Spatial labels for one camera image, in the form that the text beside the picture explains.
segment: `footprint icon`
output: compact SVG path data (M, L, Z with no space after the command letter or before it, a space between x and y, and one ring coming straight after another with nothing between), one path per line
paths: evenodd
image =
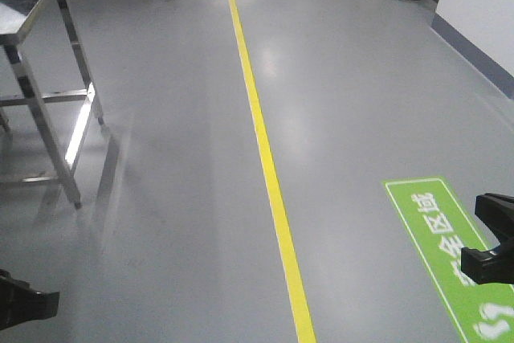
M495 324L490 325L488 323L480 322L473 325L476 333L485 341L494 341L500 335L507 333L511 330L508 323L504 320L497 321Z
M514 317L514 308L508 305L484 303L480 305L480 315L485 321L494 321L500 316Z

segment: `metal table leg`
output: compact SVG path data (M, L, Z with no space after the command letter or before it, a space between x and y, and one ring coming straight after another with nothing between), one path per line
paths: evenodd
M75 25L73 24L73 19L71 18L70 8L67 4L67 0L57 0L59 4L59 9L61 11L61 15L63 17L64 26L66 27L67 36L70 39L71 47L73 48L73 54L75 55L75 59L77 64L79 65L80 75L82 76L82 81L84 82L84 86L86 89L94 90L94 82L92 79L91 72L89 71L88 61L86 60L86 56L84 55L84 51L82 49L82 43L80 41L79 33L75 29ZM100 125L104 124L104 114L102 112L102 106L100 104L100 99L98 95L95 95L94 100L92 101L92 110L93 114L95 114L95 118L98 120Z
M6 114L3 112L3 109L0 108L0 126L3 127L3 129L8 133L10 132L10 127L9 127L9 119L7 118Z
M76 207L80 207L79 189L73 178L71 168L59 147L58 138L55 135L47 107L41 97L41 92L35 82L31 67L27 60L24 59L24 55L19 47L5 45L4 50L13 69L14 76L22 90L23 97L34 118L39 134L47 148L59 182L63 185L64 193L70 202L73 202Z

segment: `black bracket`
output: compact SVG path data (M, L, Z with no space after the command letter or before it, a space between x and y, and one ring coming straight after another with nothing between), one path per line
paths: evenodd
M463 248L461 271L477 284L514 284L514 197L493 193L477 196L475 214L500 245L489 251Z
M58 307L59 292L35 291L27 282L15 280L0 269L0 330L48 319L57 315Z

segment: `gray baseboard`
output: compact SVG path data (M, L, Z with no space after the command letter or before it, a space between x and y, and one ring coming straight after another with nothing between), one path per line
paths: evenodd
M455 50L485 75L506 96L514 99L514 76L460 34L450 23L435 14L432 28Z

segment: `stainless steel table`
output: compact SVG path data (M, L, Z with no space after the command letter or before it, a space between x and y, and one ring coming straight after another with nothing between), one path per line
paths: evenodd
M20 186L60 183L64 188L67 199L78 208L80 207L80 192L75 182L74 172L84 143L91 112L94 113L101 125L104 123L103 113L80 38L71 19L67 0L57 0L57 3L75 59L79 65L84 88L50 94L42 94L38 88L20 44L30 33L40 11L50 1L53 0L0 0L0 44L7 54L14 76L22 91L21 95L0 97L0 125L7 132L10 131L6 114L2 108L19 105L28 106L55 170L28 176L2 176L0 177L0 185ZM67 151L63 153L55 135L46 104L77 100L82 100L83 104Z

